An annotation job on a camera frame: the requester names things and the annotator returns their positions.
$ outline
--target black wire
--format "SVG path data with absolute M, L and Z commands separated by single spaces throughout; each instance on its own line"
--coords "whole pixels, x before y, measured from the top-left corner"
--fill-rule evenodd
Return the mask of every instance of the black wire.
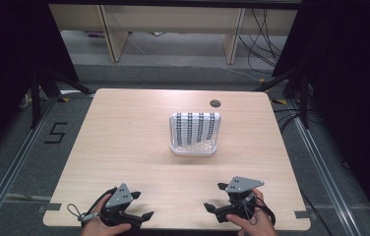
M 276 46 L 271 42 L 271 40 L 269 39 L 269 31 L 268 31 L 268 23 L 267 23 L 267 14 L 268 14 L 268 10 L 267 10 L 267 9 L 264 9 L 264 21 L 263 21 L 263 23 L 262 23 L 262 26 L 260 25 L 260 23 L 259 23 L 259 21 L 258 21 L 258 19 L 257 19 L 257 17 L 256 17 L 256 14 L 255 14 L 255 12 L 254 12 L 254 10 L 253 10 L 253 9 L 252 9 L 252 14 L 253 14 L 253 17 L 255 18 L 256 24 L 258 25 L 258 28 L 259 28 L 259 34 L 258 34 L 258 37 L 259 37 L 259 35 L 260 35 L 260 34 L 263 36 L 263 38 L 264 38 L 265 42 L 268 44 L 268 46 L 269 46 L 270 50 L 264 49 L 264 48 L 260 47 L 259 45 L 258 45 L 258 47 L 259 47 L 259 48 L 261 48 L 261 49 L 263 49 L 263 50 L 265 50 L 265 51 L 267 51 L 267 52 L 270 52 L 270 53 L 272 54 L 272 56 L 273 56 L 273 58 L 274 58 L 275 62 L 277 62 L 277 61 L 278 61 L 277 56 L 280 56 L 280 55 L 279 55 L 279 54 L 276 54 L 276 53 L 274 52 L 274 50 L 272 49 L 272 47 L 274 47 L 274 48 L 275 48 L 277 51 L 279 51 L 279 52 L 281 52 L 281 50 L 279 50 L 279 49 L 278 49 L 278 48 L 277 48 L 277 47 L 276 47 Z
M 246 212 L 246 217 L 249 220 L 249 223 L 251 225 L 256 225 L 258 223 L 258 218 L 256 217 L 255 212 L 252 212 L 246 205 L 243 205 L 243 206 L 244 206 L 244 212 Z M 252 218 L 250 218 L 249 213 L 251 215 L 253 215 L 252 218 L 255 218 L 255 222 L 254 223 L 252 222 Z
M 287 115 L 281 117 L 280 119 L 278 119 L 277 123 L 279 124 L 279 122 L 282 121 L 283 119 L 287 118 L 288 116 L 293 116 L 293 115 L 294 115 L 294 113 L 287 114 Z
M 256 42 L 256 41 L 257 41 L 257 39 L 253 39 L 252 35 L 250 35 L 250 34 L 249 34 L 249 37 L 250 37 L 250 39 L 252 40 L 252 42 L 253 42 L 253 43 L 255 43 L 255 44 L 256 44 L 256 46 L 258 46 L 258 47 L 259 47 L 259 49 L 261 49 L 261 50 L 263 50 L 263 51 L 266 51 L 266 52 L 271 53 L 271 51 L 270 51 L 270 50 L 268 50 L 268 49 L 265 49 L 265 48 L 261 47 L 261 46 Z
M 317 212 L 316 208 L 311 203 L 311 201 L 307 198 L 307 196 L 304 194 L 304 192 L 302 192 L 302 190 L 300 190 L 300 192 L 301 192 L 302 198 L 304 198 L 305 201 L 307 201 L 307 203 L 310 205 L 310 207 L 314 210 L 315 214 L 317 215 L 318 219 L 321 221 L 321 223 L 323 224 L 323 226 L 326 228 L 326 230 L 329 233 L 329 235 L 333 236 L 332 230 L 330 230 L 329 226 L 324 221 L 323 217 L 321 217 L 320 213 Z
M 292 115 L 292 116 L 291 116 L 289 119 L 287 119 L 287 120 L 283 123 L 283 125 L 279 128 L 281 133 L 282 133 L 282 132 L 283 132 L 283 130 L 285 129 L 286 125 L 287 125 L 287 124 L 289 124 L 289 122 L 291 122 L 291 121 L 292 121 L 293 119 L 295 119 L 296 117 L 300 116 L 300 115 L 301 115 L 301 113 L 296 113 L 296 114 L 291 114 L 291 115 Z
M 265 204 L 265 202 L 263 200 L 256 197 L 256 195 L 255 195 L 255 199 L 256 199 L 256 201 L 259 200 L 263 204 L 262 206 L 258 205 L 258 204 L 255 204 L 255 207 L 260 208 L 262 211 L 264 211 L 269 216 L 269 218 L 271 219 L 272 225 L 275 225 L 277 223 L 277 218 L 275 217 L 274 212 Z
M 282 110 L 274 110 L 274 112 L 282 112 L 282 111 L 300 111 L 301 109 L 282 109 Z
M 87 211 L 86 215 L 90 214 L 93 211 L 93 209 L 96 207 L 96 205 L 99 203 L 99 201 L 101 201 L 105 197 L 105 195 L 114 194 L 116 190 L 117 190 L 117 188 L 107 190 L 105 193 L 103 193 L 101 196 L 99 196 L 99 198 L 95 201 L 95 203 L 93 203 L 93 205 Z
M 240 35 L 239 35 L 238 37 L 239 37 L 240 41 L 243 43 L 243 45 L 246 47 L 246 49 L 249 51 L 249 55 L 250 55 L 250 54 L 253 54 L 253 55 L 257 56 L 259 59 L 261 59 L 262 61 L 264 61 L 264 62 L 268 63 L 270 66 L 273 66 L 273 67 L 274 67 L 274 66 L 276 65 L 274 62 L 272 62 L 272 61 L 268 60 L 268 58 L 266 58 L 266 57 L 262 56 L 261 54 L 259 54 L 259 53 L 258 53 L 258 52 L 256 52 L 255 50 L 253 50 L 253 44 L 252 44 L 252 46 L 251 46 L 251 47 L 249 47 L 249 46 L 246 44 L 246 42 L 243 40 L 243 38 L 241 38 L 241 36 L 240 36 Z
M 74 207 L 78 214 L 75 214 L 73 211 L 71 211 L 71 210 L 69 209 L 69 207 Z M 82 216 L 82 214 L 81 214 L 81 213 L 80 213 L 80 211 L 78 210 L 77 206 L 75 206 L 74 204 L 68 204 L 68 205 L 66 206 L 66 209 L 67 209 L 69 212 L 71 212 L 71 214 L 73 214 L 73 215 L 77 216 L 78 218 Z
M 249 51 L 249 54 L 247 55 L 247 63 L 249 64 L 249 67 L 255 71 L 255 72 L 259 72 L 259 73 L 263 73 L 263 74 L 267 74 L 267 75 L 270 75 L 272 72 L 264 72 L 264 71 L 260 71 L 260 70 L 256 70 L 255 68 L 252 67 L 252 64 L 250 64 L 250 51 Z

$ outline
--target human hand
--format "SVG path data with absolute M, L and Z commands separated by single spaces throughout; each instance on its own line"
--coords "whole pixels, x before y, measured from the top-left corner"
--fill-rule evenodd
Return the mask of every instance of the human hand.
M 264 199 L 262 192 L 259 190 L 253 189 L 253 192 L 258 199 Z M 264 203 L 257 200 L 256 204 L 262 206 Z M 245 234 L 250 236 L 278 236 L 267 213 L 262 211 L 260 208 L 255 207 L 255 217 L 256 224 L 251 224 L 249 220 L 243 219 L 235 214 L 228 214 L 226 216 L 228 221 L 241 227 L 237 233 L 239 236 L 243 236 Z
M 105 195 L 101 201 L 96 205 L 92 212 L 101 212 L 102 206 L 111 197 L 110 194 Z M 102 223 L 98 216 L 90 219 L 81 231 L 81 236 L 113 236 L 126 232 L 131 228 L 128 223 L 119 224 L 116 226 L 108 227 Z

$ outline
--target finger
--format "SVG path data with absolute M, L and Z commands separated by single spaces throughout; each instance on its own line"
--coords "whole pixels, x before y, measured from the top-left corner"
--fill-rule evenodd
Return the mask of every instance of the finger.
M 102 206 L 105 204 L 105 202 L 111 197 L 110 194 L 105 195 L 101 201 L 95 206 L 92 212 L 101 212 Z
M 228 219 L 228 221 L 242 227 L 243 229 L 249 226 L 249 222 L 247 220 L 240 218 L 235 214 L 228 214 L 225 217 Z
M 111 235 L 117 235 L 117 234 L 124 233 L 131 228 L 132 228 L 131 224 L 123 223 L 123 224 L 119 224 L 117 226 L 111 227 L 109 233 Z
M 244 236 L 244 234 L 246 233 L 246 230 L 244 230 L 244 228 L 240 229 L 238 232 L 237 232 L 237 235 L 238 236 Z
M 263 200 L 263 199 L 264 199 L 264 197 L 263 197 L 263 193 L 262 193 L 262 192 L 260 192 L 258 189 L 253 189 L 253 193 L 255 193 L 256 198 L 261 199 L 261 200 Z

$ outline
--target aluminum rail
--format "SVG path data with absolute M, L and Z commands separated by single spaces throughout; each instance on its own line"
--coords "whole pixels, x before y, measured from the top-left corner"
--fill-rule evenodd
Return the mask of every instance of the aluminum rail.
M 288 105 L 290 109 L 297 109 L 296 103 L 292 99 L 288 101 Z M 304 141 L 305 146 L 307 146 L 311 159 L 313 160 L 314 165 L 317 168 L 318 174 L 324 184 L 327 194 L 329 195 L 329 198 L 335 207 L 336 213 L 339 216 L 344 231 L 347 235 L 362 235 L 362 232 L 358 227 L 353 214 L 351 213 L 344 197 L 339 190 L 338 185 L 336 184 L 329 168 L 327 167 L 326 161 L 323 159 L 320 151 L 316 146 L 310 131 L 304 128 L 304 125 L 299 118 L 295 118 L 294 121 L 296 127 L 298 128 L 299 134 Z
M 4 175 L 3 179 L 0 182 L 0 208 L 4 203 L 4 200 L 7 198 L 7 194 L 13 186 L 20 170 L 26 162 L 27 157 L 29 156 L 31 149 L 34 145 L 34 142 L 44 124 L 44 121 L 49 114 L 51 108 L 56 103 L 56 97 L 49 97 L 42 109 L 41 118 L 38 121 L 37 125 L 30 129 L 28 135 L 26 136 L 25 141 L 17 152 L 17 155 L 14 157 L 13 162 L 7 170 L 7 173 Z

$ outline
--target clear plastic container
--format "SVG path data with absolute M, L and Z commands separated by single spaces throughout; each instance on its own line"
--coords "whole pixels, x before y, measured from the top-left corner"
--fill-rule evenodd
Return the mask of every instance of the clear plastic container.
M 181 112 L 170 116 L 170 149 L 176 155 L 216 153 L 221 117 L 217 112 Z

